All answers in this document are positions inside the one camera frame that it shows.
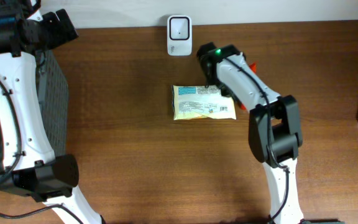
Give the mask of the red snack packet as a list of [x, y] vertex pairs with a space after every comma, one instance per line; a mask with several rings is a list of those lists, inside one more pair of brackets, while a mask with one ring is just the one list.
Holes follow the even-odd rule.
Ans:
[[[256, 69], [257, 69], [256, 63], [250, 64], [249, 67], [254, 73], [256, 73]], [[239, 105], [241, 106], [241, 110], [246, 110], [246, 107], [244, 106], [244, 104], [240, 103]]]

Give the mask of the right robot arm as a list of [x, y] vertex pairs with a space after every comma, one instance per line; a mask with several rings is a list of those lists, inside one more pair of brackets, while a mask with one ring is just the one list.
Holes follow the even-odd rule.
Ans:
[[248, 143], [265, 171], [270, 194], [269, 223], [302, 223], [296, 165], [303, 144], [298, 102], [269, 88], [234, 45], [202, 45], [196, 54], [207, 85], [240, 102], [249, 113]]

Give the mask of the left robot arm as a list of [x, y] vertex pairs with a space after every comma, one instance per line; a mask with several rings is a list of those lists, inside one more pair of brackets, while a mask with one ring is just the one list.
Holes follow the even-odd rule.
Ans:
[[68, 85], [53, 49], [78, 34], [66, 10], [0, 1], [0, 191], [31, 197], [65, 223], [103, 223], [67, 154]]

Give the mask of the beige snack bag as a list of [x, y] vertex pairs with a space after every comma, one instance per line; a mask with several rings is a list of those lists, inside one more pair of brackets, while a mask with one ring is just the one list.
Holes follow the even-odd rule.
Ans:
[[173, 119], [236, 119], [234, 101], [214, 85], [172, 85]]

